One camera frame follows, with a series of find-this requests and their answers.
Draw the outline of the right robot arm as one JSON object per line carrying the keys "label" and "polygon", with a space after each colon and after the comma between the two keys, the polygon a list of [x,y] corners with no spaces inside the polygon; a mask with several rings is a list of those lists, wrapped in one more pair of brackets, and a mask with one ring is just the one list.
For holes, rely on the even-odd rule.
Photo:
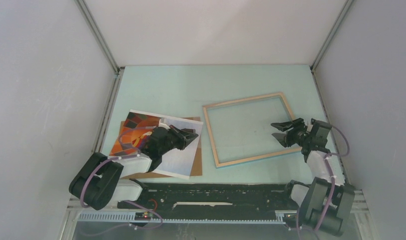
{"label": "right robot arm", "polygon": [[282,194],[282,204],[288,209],[298,206],[294,223],[286,220],[289,231],[306,230],[315,236],[319,231],[335,237],[342,236],[347,225],[355,198],[353,186],[338,179],[332,169],[331,157],[341,155],[331,152],[326,147],[327,137],[331,130],[341,133],[334,125],[311,119],[306,124],[298,118],[286,122],[274,122],[272,127],[278,132],[272,136],[285,148],[293,145],[301,147],[304,162],[309,166],[313,176],[310,185],[295,180],[287,184]]}

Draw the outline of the wooden picture frame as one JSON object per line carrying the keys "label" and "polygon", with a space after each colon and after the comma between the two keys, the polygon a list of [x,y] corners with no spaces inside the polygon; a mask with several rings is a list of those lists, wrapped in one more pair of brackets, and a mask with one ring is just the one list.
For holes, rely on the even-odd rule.
{"label": "wooden picture frame", "polygon": [[283,147],[273,136],[273,122],[295,115],[282,92],[211,103],[202,107],[217,168],[300,152]]}

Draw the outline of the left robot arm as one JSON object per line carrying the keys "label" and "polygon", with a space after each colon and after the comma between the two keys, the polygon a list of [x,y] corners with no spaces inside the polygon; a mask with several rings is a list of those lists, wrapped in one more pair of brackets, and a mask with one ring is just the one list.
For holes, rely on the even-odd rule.
{"label": "left robot arm", "polygon": [[126,149],[132,153],[108,157],[93,153],[69,185],[69,193],[80,200],[84,208],[103,209],[111,201],[130,201],[136,208],[148,204],[149,195],[137,180],[121,183],[123,177],[150,173],[171,150],[184,150],[199,136],[194,129],[179,129],[173,125],[144,127],[138,146]]}

